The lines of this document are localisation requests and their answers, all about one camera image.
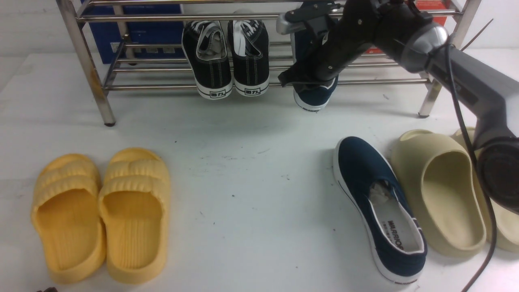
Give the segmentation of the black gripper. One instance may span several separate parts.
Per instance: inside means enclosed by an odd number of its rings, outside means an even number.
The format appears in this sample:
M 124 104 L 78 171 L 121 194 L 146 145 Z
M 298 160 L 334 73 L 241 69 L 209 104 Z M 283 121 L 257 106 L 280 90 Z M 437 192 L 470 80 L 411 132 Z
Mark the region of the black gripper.
M 328 85 L 350 63 L 367 51 L 373 43 L 375 29 L 381 19 L 378 0 L 312 2 L 278 15 L 276 31 L 281 35 L 308 30 L 313 35 L 328 32 L 326 42 L 313 53 L 313 61 L 300 61 L 278 76 L 287 85 Z M 335 24 L 332 14 L 343 8 Z

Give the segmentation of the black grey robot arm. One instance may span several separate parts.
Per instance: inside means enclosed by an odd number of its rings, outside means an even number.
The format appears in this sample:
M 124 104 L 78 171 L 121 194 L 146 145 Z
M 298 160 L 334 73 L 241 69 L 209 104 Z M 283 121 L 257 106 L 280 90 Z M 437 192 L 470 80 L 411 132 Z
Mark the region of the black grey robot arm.
M 480 151 L 477 173 L 485 193 L 518 213 L 519 83 L 455 48 L 449 32 L 404 0 L 318 2 L 280 14 L 279 34 L 307 30 L 313 46 L 279 75 L 282 86 L 307 89 L 332 83 L 371 46 L 410 73 L 426 72 L 478 119 L 472 150 Z

